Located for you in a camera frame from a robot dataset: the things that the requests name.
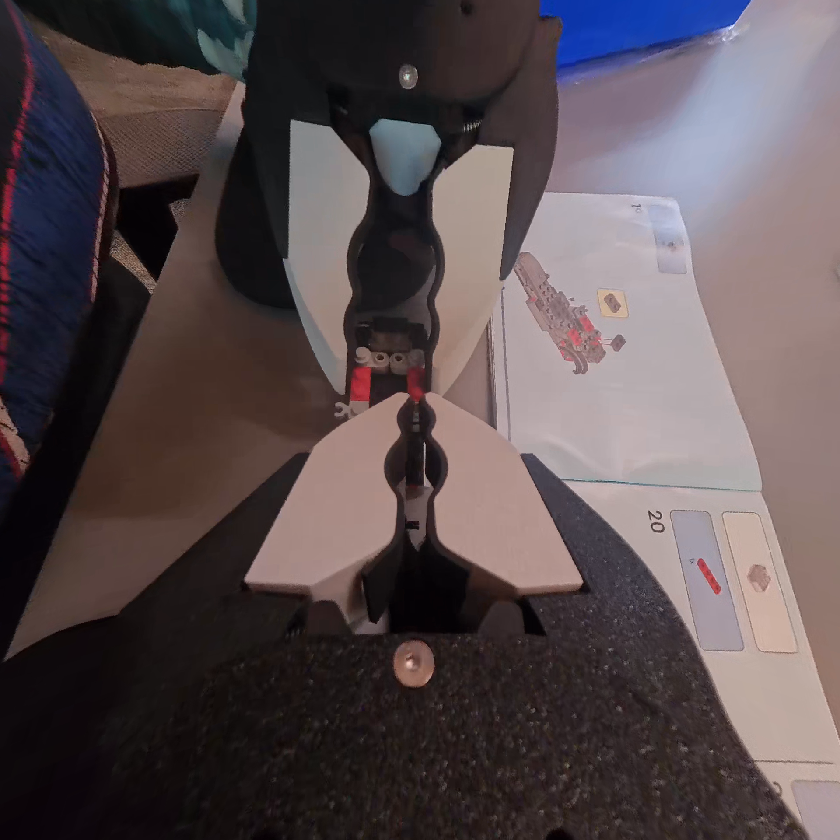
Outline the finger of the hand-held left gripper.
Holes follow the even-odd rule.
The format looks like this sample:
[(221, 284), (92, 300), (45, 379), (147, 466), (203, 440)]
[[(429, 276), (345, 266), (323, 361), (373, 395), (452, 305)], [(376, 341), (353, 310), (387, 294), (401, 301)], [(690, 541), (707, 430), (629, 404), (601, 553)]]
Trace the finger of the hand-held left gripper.
[(348, 366), (348, 254), (369, 188), (368, 172), (332, 128), (290, 122), (287, 278), (311, 349), (338, 394)]
[(444, 256), (434, 301), (432, 391), (440, 395), (464, 370), (501, 293), (512, 162), (511, 148), (477, 145), (434, 183), (433, 223)]

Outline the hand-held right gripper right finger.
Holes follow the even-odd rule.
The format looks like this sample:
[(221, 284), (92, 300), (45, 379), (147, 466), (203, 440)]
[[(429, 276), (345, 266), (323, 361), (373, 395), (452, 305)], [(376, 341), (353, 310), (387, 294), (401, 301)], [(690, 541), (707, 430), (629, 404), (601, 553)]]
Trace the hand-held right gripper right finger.
[(583, 576), (516, 448), (440, 395), (419, 412), (430, 486), (421, 574), (434, 619), (474, 633), (499, 616), (524, 633), (525, 600), (578, 594)]

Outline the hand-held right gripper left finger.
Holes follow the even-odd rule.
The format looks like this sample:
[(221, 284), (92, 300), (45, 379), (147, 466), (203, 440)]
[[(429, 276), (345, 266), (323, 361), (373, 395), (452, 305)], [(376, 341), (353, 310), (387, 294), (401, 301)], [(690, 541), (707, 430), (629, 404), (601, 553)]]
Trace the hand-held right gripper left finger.
[(383, 627), (405, 539), (397, 488), (412, 417), (397, 393), (313, 447), (245, 575), (251, 591), (333, 602), (352, 627)]

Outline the partly built brick vehicle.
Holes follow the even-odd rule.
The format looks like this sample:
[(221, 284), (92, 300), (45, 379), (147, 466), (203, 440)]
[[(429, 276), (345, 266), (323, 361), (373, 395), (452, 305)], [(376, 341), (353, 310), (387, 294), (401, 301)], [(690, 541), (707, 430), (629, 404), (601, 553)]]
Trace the partly built brick vehicle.
[(401, 492), (406, 507), (406, 534), (420, 550), (426, 538), (427, 501), (431, 486), (426, 474), (420, 401), (427, 394), (428, 332), (424, 325), (396, 316), (359, 317), (349, 363), (349, 386), (334, 417), (348, 421), (396, 394), (413, 400), (411, 432), (406, 444), (406, 473)]

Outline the instruction booklet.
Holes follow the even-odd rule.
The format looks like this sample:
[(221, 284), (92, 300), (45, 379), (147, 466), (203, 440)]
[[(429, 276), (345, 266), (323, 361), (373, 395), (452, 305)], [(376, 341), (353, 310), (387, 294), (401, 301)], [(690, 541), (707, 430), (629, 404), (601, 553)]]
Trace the instruction booklet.
[(675, 608), (742, 744), (809, 838), (838, 838), (838, 735), (679, 206), (546, 193), (490, 323), (497, 428)]

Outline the black ribbed cloth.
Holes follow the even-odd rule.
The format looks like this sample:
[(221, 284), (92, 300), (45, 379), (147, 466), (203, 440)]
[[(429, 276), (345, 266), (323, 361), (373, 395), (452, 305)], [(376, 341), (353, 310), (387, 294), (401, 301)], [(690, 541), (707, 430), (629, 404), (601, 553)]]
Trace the black ribbed cloth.
[(296, 310), (245, 131), (227, 169), (214, 236), (219, 265), (237, 293), (260, 306)]

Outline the grey fabric chair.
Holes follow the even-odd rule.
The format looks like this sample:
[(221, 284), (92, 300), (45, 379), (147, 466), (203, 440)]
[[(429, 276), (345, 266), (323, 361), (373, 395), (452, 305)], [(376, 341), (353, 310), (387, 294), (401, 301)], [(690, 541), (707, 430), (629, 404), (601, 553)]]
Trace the grey fabric chair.
[(120, 185), (142, 186), (201, 169), (235, 81), (186, 68), (139, 65), (58, 34), (28, 16), (107, 135)]

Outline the blue plastic bin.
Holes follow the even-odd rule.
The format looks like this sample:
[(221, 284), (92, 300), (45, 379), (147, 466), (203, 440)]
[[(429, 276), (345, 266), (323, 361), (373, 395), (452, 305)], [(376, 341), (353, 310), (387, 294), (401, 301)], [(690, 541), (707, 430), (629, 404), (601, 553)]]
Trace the blue plastic bin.
[(618, 56), (655, 54), (730, 29), (748, 1), (541, 1), (561, 21), (556, 56), (566, 71)]

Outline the blue red knitted cloth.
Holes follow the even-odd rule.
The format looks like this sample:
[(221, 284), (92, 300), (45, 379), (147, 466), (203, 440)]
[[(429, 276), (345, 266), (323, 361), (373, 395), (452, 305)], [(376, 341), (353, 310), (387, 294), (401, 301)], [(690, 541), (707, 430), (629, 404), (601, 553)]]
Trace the blue red knitted cloth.
[(1, 512), (40, 449), (98, 288), (115, 164), (79, 90), (1, 2)]

